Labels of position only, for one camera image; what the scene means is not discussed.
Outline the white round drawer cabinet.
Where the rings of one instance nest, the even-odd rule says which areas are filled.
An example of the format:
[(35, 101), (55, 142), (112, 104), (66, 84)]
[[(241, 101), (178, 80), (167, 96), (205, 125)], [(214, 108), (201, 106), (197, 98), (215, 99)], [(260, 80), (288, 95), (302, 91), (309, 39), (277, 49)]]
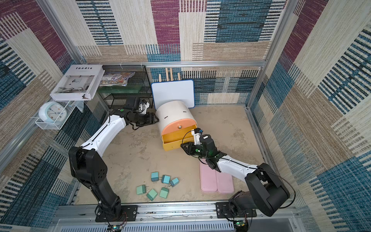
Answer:
[(169, 123), (181, 119), (194, 119), (189, 108), (182, 101), (170, 101), (163, 104), (156, 110), (156, 116), (159, 119), (158, 127), (160, 133)]

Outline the yellow drawer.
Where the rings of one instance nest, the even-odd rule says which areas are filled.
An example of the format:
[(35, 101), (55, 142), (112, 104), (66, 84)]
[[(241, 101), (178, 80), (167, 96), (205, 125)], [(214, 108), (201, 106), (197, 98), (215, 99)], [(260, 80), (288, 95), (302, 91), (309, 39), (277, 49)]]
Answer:
[(192, 125), (190, 127), (162, 135), (161, 138), (164, 150), (170, 151), (178, 149), (182, 143), (194, 142), (194, 137), (191, 134), (191, 131), (196, 128), (197, 125)]

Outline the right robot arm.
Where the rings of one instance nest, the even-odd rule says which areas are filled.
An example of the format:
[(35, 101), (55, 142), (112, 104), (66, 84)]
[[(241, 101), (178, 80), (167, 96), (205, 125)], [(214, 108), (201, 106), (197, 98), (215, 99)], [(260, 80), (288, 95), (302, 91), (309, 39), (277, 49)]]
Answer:
[(210, 135), (202, 135), (197, 142), (182, 143), (183, 151), (219, 173), (245, 181), (248, 191), (238, 191), (230, 199), (227, 212), (233, 217), (246, 216), (253, 209), (271, 217), (289, 199), (283, 179), (266, 163), (247, 164), (218, 150)]

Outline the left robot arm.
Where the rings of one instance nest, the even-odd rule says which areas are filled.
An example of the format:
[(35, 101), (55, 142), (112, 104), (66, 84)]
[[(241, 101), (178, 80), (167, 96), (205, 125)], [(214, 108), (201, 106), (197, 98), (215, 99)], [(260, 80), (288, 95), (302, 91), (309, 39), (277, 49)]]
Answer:
[(69, 150), (71, 175), (92, 192), (104, 216), (119, 219), (123, 214), (120, 197), (114, 193), (106, 178), (108, 168), (102, 159), (105, 150), (127, 125), (137, 130), (157, 122), (159, 119), (153, 112), (112, 110), (90, 139)]

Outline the pink tray left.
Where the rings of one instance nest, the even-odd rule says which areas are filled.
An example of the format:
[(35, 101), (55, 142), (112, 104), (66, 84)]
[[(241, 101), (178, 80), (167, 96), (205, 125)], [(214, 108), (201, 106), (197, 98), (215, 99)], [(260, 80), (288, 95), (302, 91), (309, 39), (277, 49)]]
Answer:
[(216, 171), (207, 164), (200, 163), (201, 190), (205, 193), (217, 192)]

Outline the pink tray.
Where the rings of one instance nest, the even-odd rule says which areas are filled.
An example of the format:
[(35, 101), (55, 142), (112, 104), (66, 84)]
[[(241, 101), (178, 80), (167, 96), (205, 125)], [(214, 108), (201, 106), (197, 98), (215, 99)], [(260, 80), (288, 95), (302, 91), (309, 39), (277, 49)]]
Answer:
[(216, 172), (216, 185), (219, 194), (233, 194), (234, 184), (232, 175)]
[(201, 190), (205, 193), (217, 192), (216, 171), (207, 164), (200, 163)]

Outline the pink tray right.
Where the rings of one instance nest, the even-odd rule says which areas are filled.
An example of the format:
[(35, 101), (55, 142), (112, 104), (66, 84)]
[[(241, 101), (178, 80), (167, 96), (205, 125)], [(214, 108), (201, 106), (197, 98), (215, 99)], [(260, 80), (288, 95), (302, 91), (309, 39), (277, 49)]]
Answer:
[(232, 175), (216, 172), (216, 185), (219, 194), (233, 194), (234, 184)]

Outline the colourful snack bag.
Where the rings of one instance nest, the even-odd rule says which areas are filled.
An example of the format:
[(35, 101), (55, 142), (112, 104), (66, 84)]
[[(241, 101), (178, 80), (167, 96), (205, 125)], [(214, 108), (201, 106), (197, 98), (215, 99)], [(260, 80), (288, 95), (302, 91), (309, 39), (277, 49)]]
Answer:
[(101, 79), (100, 87), (126, 86), (135, 72), (108, 72)]

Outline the teal blue plug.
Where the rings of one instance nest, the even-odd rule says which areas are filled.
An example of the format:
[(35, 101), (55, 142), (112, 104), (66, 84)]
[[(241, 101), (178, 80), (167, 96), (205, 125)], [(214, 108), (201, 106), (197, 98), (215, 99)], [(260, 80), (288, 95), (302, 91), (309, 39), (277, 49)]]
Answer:
[(179, 179), (176, 177), (174, 179), (172, 179), (170, 182), (169, 182), (170, 186), (171, 187), (175, 187), (176, 185), (179, 184)]
[(163, 184), (169, 184), (170, 183), (170, 180), (171, 180), (171, 177), (168, 176), (168, 175), (163, 175), (162, 178), (161, 178), (161, 182)]
[(157, 182), (157, 181), (159, 181), (159, 172), (152, 172), (152, 173), (151, 173), (151, 181), (152, 181), (152, 182)]

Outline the blue framed whiteboard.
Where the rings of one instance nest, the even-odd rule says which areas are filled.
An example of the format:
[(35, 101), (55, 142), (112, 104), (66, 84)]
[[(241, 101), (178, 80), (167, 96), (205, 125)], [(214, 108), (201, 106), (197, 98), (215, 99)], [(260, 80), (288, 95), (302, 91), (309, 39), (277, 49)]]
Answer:
[(193, 80), (156, 82), (151, 84), (154, 106), (160, 106), (171, 101), (182, 101), (186, 107), (195, 107), (195, 92)]

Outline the green plug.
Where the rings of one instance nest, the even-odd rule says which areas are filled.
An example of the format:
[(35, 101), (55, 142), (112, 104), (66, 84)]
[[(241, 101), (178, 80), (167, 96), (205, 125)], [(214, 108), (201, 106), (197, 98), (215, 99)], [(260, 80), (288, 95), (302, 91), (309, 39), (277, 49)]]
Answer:
[(136, 187), (136, 194), (143, 195), (146, 194), (146, 185), (140, 185)]
[(146, 196), (150, 201), (153, 201), (158, 196), (158, 192), (155, 189), (151, 189)]
[(160, 198), (167, 199), (169, 195), (169, 191), (170, 190), (168, 188), (162, 187), (160, 190), (160, 194), (159, 194)]

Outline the white magazine book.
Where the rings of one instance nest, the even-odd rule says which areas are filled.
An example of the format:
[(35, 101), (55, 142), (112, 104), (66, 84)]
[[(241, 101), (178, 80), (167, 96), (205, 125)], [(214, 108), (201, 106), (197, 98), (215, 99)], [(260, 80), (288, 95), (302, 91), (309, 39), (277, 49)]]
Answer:
[(71, 65), (50, 93), (57, 102), (90, 101), (94, 98), (105, 70), (102, 65)]

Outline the white alarm clock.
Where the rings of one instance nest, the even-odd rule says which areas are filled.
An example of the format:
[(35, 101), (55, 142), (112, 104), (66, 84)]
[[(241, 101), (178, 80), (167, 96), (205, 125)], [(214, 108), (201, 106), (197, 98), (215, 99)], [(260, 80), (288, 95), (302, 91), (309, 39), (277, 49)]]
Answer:
[(61, 104), (50, 101), (41, 106), (38, 116), (43, 122), (60, 124), (67, 118), (68, 112)]

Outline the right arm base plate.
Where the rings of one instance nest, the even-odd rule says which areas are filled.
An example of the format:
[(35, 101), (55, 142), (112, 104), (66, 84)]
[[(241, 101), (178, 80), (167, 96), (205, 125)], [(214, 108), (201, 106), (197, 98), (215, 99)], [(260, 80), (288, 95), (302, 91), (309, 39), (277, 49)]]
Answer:
[(215, 203), (216, 214), (218, 218), (223, 219), (233, 219), (233, 218), (251, 218), (256, 217), (257, 213), (255, 209), (245, 208), (241, 209), (240, 207), (233, 205), (229, 202), (216, 202)]

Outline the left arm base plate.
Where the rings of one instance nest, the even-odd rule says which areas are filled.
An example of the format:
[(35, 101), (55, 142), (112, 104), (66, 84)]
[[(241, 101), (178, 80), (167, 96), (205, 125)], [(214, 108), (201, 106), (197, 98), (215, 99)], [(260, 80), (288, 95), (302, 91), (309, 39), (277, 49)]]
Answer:
[(98, 204), (95, 210), (95, 222), (132, 222), (136, 220), (137, 211), (137, 205), (115, 206), (109, 209)]

